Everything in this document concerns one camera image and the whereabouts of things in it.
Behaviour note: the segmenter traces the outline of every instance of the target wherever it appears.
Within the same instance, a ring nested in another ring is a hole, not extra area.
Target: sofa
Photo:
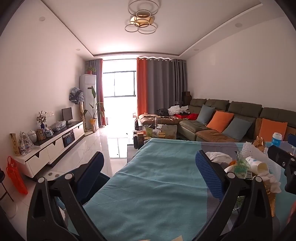
[[[252,124],[245,136],[238,141],[216,130],[212,130],[196,120],[181,120],[177,131],[188,140],[202,142],[253,142],[259,134],[263,118],[288,123],[283,140],[287,140],[288,134],[296,134],[296,112],[294,111],[269,107],[262,108],[260,104],[247,102],[232,101],[229,103],[227,100],[192,99],[189,106],[190,112],[199,114],[203,104],[215,108],[212,117],[216,111],[223,111],[233,113],[234,118],[240,118]]]
[[[162,125],[177,125],[182,119],[179,119],[178,117],[174,115],[170,116],[159,116],[154,114],[142,114],[139,115],[139,121],[142,126],[144,125],[151,125],[155,124],[155,117],[160,117],[160,124]]]

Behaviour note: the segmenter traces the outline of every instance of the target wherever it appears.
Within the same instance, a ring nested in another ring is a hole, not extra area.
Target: blue blanket
[[[219,204],[195,165],[196,152],[220,151],[235,158],[242,145],[151,139],[84,209],[108,241],[171,241],[180,235],[190,241]],[[296,196],[286,193],[281,181],[276,215],[284,223]],[[71,223],[68,228],[76,233]]]

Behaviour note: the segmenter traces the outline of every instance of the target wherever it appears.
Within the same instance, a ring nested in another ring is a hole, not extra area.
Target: tv stand
[[[75,140],[65,147],[62,136],[71,130],[74,132]],[[83,137],[83,122],[72,121],[70,126],[54,132],[52,137],[35,142],[35,149],[32,149],[27,155],[13,156],[13,159],[18,162],[17,167],[23,174],[34,178],[44,166],[50,165],[54,167]]]

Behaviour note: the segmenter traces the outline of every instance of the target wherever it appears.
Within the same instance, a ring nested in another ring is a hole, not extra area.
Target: monitor
[[[67,125],[70,124],[69,120],[73,119],[72,107],[62,109],[63,120],[67,122]]]

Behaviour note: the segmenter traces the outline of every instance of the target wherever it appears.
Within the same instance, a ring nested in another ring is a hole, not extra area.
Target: water bottle
[[[283,139],[282,135],[280,133],[275,132],[272,135],[271,145],[275,145],[275,146],[279,147],[282,139]]]

